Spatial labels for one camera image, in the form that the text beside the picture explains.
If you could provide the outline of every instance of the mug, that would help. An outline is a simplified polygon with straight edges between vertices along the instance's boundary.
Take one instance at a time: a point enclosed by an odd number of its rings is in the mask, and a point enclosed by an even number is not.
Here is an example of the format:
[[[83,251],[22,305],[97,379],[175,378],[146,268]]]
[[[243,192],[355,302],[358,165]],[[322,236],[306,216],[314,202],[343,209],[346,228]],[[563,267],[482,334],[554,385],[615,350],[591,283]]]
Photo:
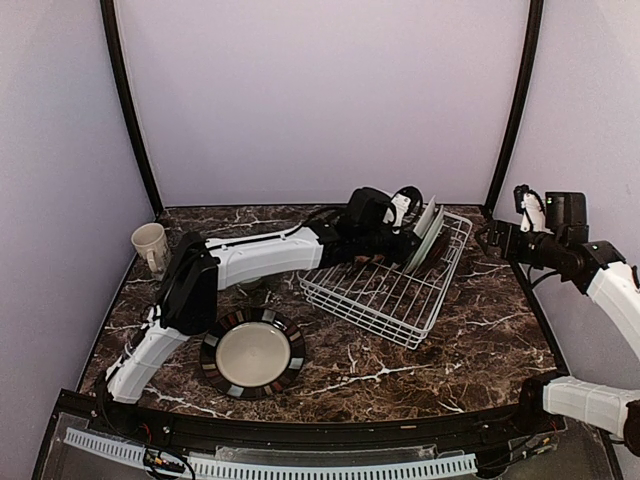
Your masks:
[[[171,260],[164,227],[159,223],[142,225],[131,235],[131,243],[136,247],[140,257],[149,265],[153,277],[156,280],[162,280]]]

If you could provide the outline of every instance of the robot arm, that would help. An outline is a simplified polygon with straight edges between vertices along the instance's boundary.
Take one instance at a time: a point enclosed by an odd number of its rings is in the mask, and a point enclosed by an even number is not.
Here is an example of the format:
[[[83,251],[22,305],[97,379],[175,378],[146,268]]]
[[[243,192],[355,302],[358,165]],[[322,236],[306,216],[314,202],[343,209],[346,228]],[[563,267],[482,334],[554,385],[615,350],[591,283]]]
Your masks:
[[[640,283],[636,269],[627,265],[609,242],[588,241],[584,195],[547,193],[543,204],[535,192],[521,185],[516,187],[515,196],[516,210],[523,214],[522,224],[491,221],[476,234],[483,250],[498,247],[504,259],[555,269],[562,281],[572,281],[604,310],[640,359]],[[640,456],[640,390],[615,389],[564,376],[546,382],[542,408],[624,438],[627,447]]]
[[[147,324],[104,375],[112,400],[136,403],[167,357],[217,319],[216,292],[250,279],[293,270],[325,268],[358,256],[383,255],[404,263],[421,239],[403,222],[418,212],[422,196],[405,187],[391,198],[356,190],[346,207],[327,207],[296,228],[234,239],[183,236],[162,280]]]

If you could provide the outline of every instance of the ceramic plate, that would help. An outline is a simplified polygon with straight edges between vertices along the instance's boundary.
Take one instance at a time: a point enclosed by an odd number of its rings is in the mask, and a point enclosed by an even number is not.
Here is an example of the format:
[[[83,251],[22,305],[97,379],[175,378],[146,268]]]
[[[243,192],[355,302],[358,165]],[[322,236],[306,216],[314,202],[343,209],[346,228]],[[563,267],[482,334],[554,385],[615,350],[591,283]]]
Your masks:
[[[298,326],[264,308],[218,319],[200,349],[205,377],[220,392],[242,399],[281,392],[298,376],[304,358]]]
[[[444,223],[444,207],[440,206],[438,213],[436,214],[435,219],[431,222],[429,226],[429,230],[425,234],[422,239],[422,243],[418,247],[418,250],[413,255],[411,262],[407,266],[405,273],[411,273],[415,269],[417,269],[420,265],[422,265],[423,260],[426,258],[429,253],[429,249],[433,245],[433,242],[438,238],[438,234],[440,233],[440,229],[442,228],[442,224]]]

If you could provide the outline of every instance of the marble countertop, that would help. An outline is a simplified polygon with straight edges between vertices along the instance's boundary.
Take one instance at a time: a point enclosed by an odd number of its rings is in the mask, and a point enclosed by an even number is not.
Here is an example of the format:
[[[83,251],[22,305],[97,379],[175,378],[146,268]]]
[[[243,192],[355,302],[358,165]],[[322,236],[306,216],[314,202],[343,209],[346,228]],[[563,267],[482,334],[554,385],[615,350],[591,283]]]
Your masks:
[[[296,225],[313,206],[172,208],[161,218],[171,246],[195,230],[240,237]],[[471,220],[477,207],[446,207]],[[80,392],[91,393],[153,301],[159,282],[136,260],[96,344]],[[270,307],[301,328],[306,363],[283,393],[237,400],[207,382],[199,362],[203,336],[192,337],[157,372],[141,406],[191,415],[280,422],[400,420],[484,410],[516,403],[522,381],[555,367],[535,316],[505,262],[487,258],[473,237],[427,339],[408,350],[313,308],[296,273],[275,275],[256,290],[220,292],[218,313]]]

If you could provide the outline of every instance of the wire dish rack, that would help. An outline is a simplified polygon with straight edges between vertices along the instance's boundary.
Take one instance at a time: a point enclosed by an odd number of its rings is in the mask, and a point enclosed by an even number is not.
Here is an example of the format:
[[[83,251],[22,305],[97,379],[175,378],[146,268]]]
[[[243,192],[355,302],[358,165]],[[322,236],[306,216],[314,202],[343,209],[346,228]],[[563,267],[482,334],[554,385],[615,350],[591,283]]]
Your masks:
[[[299,272],[300,286],[312,305],[414,350],[435,324],[471,227],[468,219],[444,213],[442,229],[450,230],[451,240],[430,269],[408,274],[405,266],[398,270],[375,262],[338,265]]]

